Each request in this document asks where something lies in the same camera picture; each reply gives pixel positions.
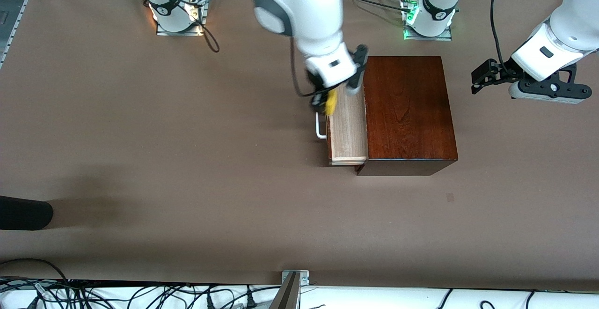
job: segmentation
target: wooden drawer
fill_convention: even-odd
[[[364,90],[327,119],[329,163],[358,175],[432,175],[458,160],[441,57],[369,57]]]

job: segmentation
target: metal frame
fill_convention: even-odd
[[[283,271],[283,284],[268,309],[298,309],[300,288],[309,280],[308,271]]]
[[[29,0],[23,1],[23,5],[21,6],[21,10],[19,11],[19,16],[17,16],[17,21],[15,21],[13,30],[10,32],[10,36],[8,37],[8,40],[6,42],[6,47],[4,47],[4,51],[2,52],[2,55],[0,55],[0,68],[2,68],[2,64],[4,64],[4,59],[6,59],[6,55],[8,54],[8,49],[10,48],[10,45],[13,42],[13,38],[15,37],[15,34],[17,33],[17,27],[19,26],[19,23],[21,23],[21,18],[23,17],[23,13],[25,12],[25,8],[26,8],[28,2],[29,2]]]

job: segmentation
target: brown table surface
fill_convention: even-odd
[[[505,55],[558,4],[497,0]],[[288,40],[252,0],[210,4],[218,54],[155,36],[141,0],[30,0],[0,69],[0,193],[53,200],[57,219],[0,232],[0,258],[73,279],[269,283],[301,268],[319,284],[599,288],[599,94],[471,95],[471,70],[496,56],[489,0],[460,0],[453,42],[404,41],[396,11],[344,5],[350,48],[443,57],[458,162],[431,177],[327,167]],[[591,55],[578,81],[597,78]]]

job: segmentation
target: yellow object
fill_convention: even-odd
[[[336,107],[336,88],[329,91],[327,102],[325,103],[325,115],[331,116],[335,112]]]

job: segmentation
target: metal handle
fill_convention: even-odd
[[[327,139],[326,134],[321,134],[321,120],[318,118],[318,113],[315,112],[314,115],[316,116],[316,136],[319,139]]]

